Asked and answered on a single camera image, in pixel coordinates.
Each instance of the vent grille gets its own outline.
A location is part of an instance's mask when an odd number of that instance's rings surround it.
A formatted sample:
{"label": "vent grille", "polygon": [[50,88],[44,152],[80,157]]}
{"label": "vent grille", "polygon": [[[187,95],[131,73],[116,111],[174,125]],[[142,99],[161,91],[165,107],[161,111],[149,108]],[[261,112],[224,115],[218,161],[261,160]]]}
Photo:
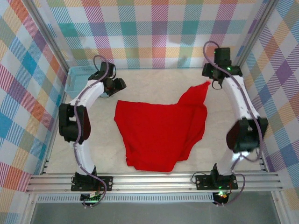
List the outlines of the vent grille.
{"label": "vent grille", "polygon": [[[212,202],[212,193],[182,193],[182,194],[113,194],[106,195],[104,203],[175,203],[175,202]],[[37,203],[79,203],[80,195],[39,195]]]}

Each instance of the colorful checkered pattern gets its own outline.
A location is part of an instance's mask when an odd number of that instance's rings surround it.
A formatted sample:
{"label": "colorful checkered pattern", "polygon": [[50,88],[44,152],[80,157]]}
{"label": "colorful checkered pattern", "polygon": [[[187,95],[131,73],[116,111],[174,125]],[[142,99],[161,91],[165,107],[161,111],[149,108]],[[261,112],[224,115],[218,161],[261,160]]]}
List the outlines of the colorful checkered pattern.
{"label": "colorful checkered pattern", "polygon": [[255,108],[269,119],[265,155],[299,220],[299,0],[280,0],[246,64]]}
{"label": "colorful checkered pattern", "polygon": [[63,72],[21,0],[0,6],[0,223],[17,223],[64,92]]}
{"label": "colorful checkered pattern", "polygon": [[[48,3],[48,11],[41,8],[41,2]],[[89,65],[95,54],[102,54],[118,68],[139,69],[202,67],[202,47],[208,40],[233,50],[240,34],[249,29],[244,30],[244,25],[257,0],[35,3],[57,42],[66,43],[60,47],[67,59],[73,57],[77,65]],[[49,13],[54,20],[47,17]],[[213,56],[213,51],[214,47],[209,47],[208,55]]]}

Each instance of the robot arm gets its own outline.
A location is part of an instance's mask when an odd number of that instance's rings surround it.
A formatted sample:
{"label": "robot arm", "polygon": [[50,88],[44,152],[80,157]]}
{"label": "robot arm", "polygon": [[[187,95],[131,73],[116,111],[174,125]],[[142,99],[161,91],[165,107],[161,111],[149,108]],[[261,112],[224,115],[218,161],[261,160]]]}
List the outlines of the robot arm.
{"label": "robot arm", "polygon": [[[259,118],[259,113],[255,110],[254,106],[252,105],[252,102],[248,96],[248,93],[245,89],[245,85],[244,85],[244,80],[243,77],[241,76],[235,76],[235,79],[238,81],[238,83],[240,84],[240,86],[243,88],[243,91],[245,92],[247,101],[250,105],[252,114],[255,116],[256,119],[260,119]],[[239,135],[240,132],[243,132],[244,135],[247,133],[248,135],[251,134],[252,136],[255,136],[255,138],[251,139],[250,141],[256,142],[257,139],[256,137],[258,136],[258,133],[255,131],[254,132],[254,127],[251,127],[250,124],[248,123],[248,126],[246,127],[246,121],[252,121],[252,116],[250,114],[250,112],[247,109],[245,100],[241,94],[240,89],[236,86],[235,82],[232,80],[232,78],[230,77],[226,77],[223,80],[222,83],[222,87],[224,89],[224,91],[226,92],[229,101],[232,105],[232,109],[235,115],[235,119],[237,120],[237,125],[235,125],[229,132],[227,135],[227,143],[230,147],[234,148],[235,145],[238,145],[239,142],[235,139],[235,137],[237,137]],[[239,121],[244,121],[244,125],[242,126],[244,130],[240,129]],[[255,146],[251,146],[250,148],[245,148],[244,151],[240,151],[240,152],[236,152],[234,153],[234,151],[230,148],[228,148],[224,154],[224,156],[222,157],[222,159],[217,163],[217,169],[220,175],[231,175],[231,167],[233,166],[233,164],[236,162],[236,160],[242,161],[244,159],[244,156],[248,156],[251,152],[252,149]]]}
{"label": "robot arm", "polygon": [[[93,83],[95,83],[97,80],[89,80],[86,84],[86,87],[92,85]],[[83,95],[83,97],[80,99],[78,106],[83,106],[86,108],[87,112],[89,111],[89,109],[91,108],[91,106],[93,105],[93,103],[95,102],[95,100],[104,93],[104,84],[102,82],[99,82],[97,84],[95,84],[94,86],[92,86],[92,88],[88,89],[85,94]],[[71,102],[70,105],[74,106],[78,96],[75,97]],[[74,149],[74,145],[73,145],[74,141],[70,142],[71,147]],[[82,165],[82,167],[88,172],[88,173],[92,173],[95,165],[93,163],[93,160],[91,158],[90,155],[90,149],[89,149],[89,140],[88,138],[82,142],[82,144],[77,144],[77,155],[78,155],[78,160],[80,162],[80,164]],[[86,175],[85,172],[83,172],[83,170],[78,167],[77,168],[77,173],[79,173],[80,175]]]}
{"label": "robot arm", "polygon": [[[92,161],[89,149],[88,138],[91,132],[91,125],[88,118],[88,111],[99,96],[107,98],[126,87],[125,82],[121,78],[113,79],[115,77],[115,74],[113,74],[113,68],[115,66],[111,63],[108,63],[108,66],[109,70],[107,78],[104,78],[100,82],[98,81],[106,72],[106,63],[102,63],[101,69],[88,78],[85,88],[78,94],[78,96],[70,103],[61,104],[59,107],[59,133],[64,137],[64,140],[70,143],[74,150],[76,147],[76,158],[78,163],[90,174],[96,174],[96,168]],[[74,106],[77,101],[77,114],[81,124],[81,136],[79,142],[74,146],[79,131],[77,122],[71,118],[74,117]],[[78,167],[76,174],[79,176],[87,175],[80,166]]]}
{"label": "robot arm", "polygon": [[230,48],[216,48],[214,63],[208,61],[210,63],[204,65],[202,75],[213,79],[213,82],[218,81],[229,98],[236,119],[236,123],[227,133],[228,149],[214,167],[217,169],[217,175],[228,176],[232,174],[232,168],[237,162],[247,158],[252,151],[259,148],[260,136],[257,125],[263,138],[268,120],[261,118],[252,105],[240,67],[231,65]]}

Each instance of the aluminum rail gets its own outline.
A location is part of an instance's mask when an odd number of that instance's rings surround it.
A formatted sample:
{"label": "aluminum rail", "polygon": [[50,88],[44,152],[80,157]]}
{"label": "aluminum rail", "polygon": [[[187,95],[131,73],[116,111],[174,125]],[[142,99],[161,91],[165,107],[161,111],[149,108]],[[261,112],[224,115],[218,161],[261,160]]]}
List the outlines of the aluminum rail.
{"label": "aluminum rail", "polygon": [[[216,190],[196,190],[191,182],[194,172],[185,173],[152,173],[152,174],[98,174],[99,176],[113,176],[113,189],[107,193],[198,193],[217,192]],[[240,171],[246,178],[244,191],[281,191],[283,189],[277,173],[263,171]],[[71,191],[71,177],[73,174],[43,174],[34,175],[29,182],[28,194],[78,194],[91,192]],[[237,176],[239,191],[243,178]]]}

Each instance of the red cloth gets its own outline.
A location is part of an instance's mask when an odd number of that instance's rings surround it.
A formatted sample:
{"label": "red cloth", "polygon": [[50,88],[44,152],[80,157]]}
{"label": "red cloth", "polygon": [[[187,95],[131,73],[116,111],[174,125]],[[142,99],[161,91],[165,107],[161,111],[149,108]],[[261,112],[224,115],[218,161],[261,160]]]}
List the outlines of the red cloth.
{"label": "red cloth", "polygon": [[203,103],[209,84],[190,87],[173,105],[119,100],[114,120],[126,147],[127,165],[170,172],[177,161],[187,160],[204,134]]}

